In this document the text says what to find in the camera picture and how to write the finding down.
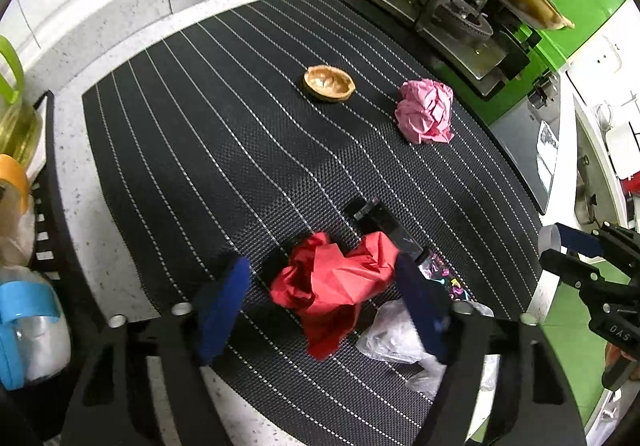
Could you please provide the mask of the right hand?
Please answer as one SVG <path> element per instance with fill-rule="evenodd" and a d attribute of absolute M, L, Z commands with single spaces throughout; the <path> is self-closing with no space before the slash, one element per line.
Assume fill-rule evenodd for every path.
<path fill-rule="evenodd" d="M 618 359 L 620 359 L 620 357 L 623 357 L 627 360 L 629 360 L 630 362 L 632 362 L 634 359 L 629 356 L 628 354 L 624 353 L 623 351 L 621 351 L 617 346 L 608 343 L 605 346 L 605 367 L 608 368 L 609 366 L 615 364 L 615 362 L 617 362 Z M 629 379 L 631 381 L 639 381 L 640 380 L 640 368 L 636 367 L 636 369 L 634 369 L 634 372 L 630 375 Z"/>

